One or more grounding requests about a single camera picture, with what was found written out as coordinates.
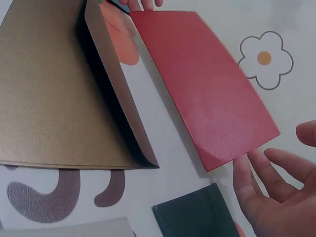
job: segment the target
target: folded card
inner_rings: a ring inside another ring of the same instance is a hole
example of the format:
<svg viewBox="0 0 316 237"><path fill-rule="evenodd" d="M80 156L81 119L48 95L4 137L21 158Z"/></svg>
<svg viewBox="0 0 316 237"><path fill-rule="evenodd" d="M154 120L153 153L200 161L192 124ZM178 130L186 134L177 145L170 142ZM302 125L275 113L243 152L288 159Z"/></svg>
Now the folded card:
<svg viewBox="0 0 316 237"><path fill-rule="evenodd" d="M164 237L238 237L216 184L153 207Z"/></svg>
<svg viewBox="0 0 316 237"><path fill-rule="evenodd" d="M134 237L126 217L40 230L0 231L1 237Z"/></svg>
<svg viewBox="0 0 316 237"><path fill-rule="evenodd" d="M87 2L91 36L146 157L151 155L145 125L154 126L160 119L157 115L146 121L144 115L153 106L145 105L153 103L146 91L148 81L157 80L156 71L206 171L279 135L238 64L196 13L146 11L130 16L107 1L98 6L94 0Z"/></svg>
<svg viewBox="0 0 316 237"><path fill-rule="evenodd" d="M0 27L0 163L75 169L158 166L133 99L128 90L118 93L126 88L119 77L114 84L118 96L114 93L86 26L83 3L13 1ZM100 33L107 39L102 43L112 45L108 33ZM106 53L108 69L116 56L113 50Z"/></svg>

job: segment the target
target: patterned tablecloth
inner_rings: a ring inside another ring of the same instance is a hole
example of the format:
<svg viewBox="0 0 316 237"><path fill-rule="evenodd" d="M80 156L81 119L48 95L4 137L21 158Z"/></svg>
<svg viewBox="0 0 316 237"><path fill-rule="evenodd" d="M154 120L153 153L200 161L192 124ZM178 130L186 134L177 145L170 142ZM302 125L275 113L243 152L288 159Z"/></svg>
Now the patterned tablecloth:
<svg viewBox="0 0 316 237"><path fill-rule="evenodd" d="M11 2L0 0L0 22ZM315 1L166 0L162 9L197 11L239 62L282 133L264 147L314 159L313 149L297 140L295 126L316 118ZM51 228L127 216L138 237L161 237L151 207L216 182L233 219L246 236L253 236L233 191L232 164L206 175L199 161L190 158L170 118L162 123L165 126L152 137L158 170L0 166L3 228ZM286 181L302 187L278 170Z"/></svg>

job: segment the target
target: red card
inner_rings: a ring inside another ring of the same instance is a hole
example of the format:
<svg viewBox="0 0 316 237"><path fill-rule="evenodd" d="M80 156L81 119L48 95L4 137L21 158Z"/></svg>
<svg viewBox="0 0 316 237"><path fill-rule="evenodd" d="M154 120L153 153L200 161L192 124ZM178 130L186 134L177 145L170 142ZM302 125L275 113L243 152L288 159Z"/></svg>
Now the red card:
<svg viewBox="0 0 316 237"><path fill-rule="evenodd" d="M248 79L196 13L130 15L206 171L279 135Z"/></svg>

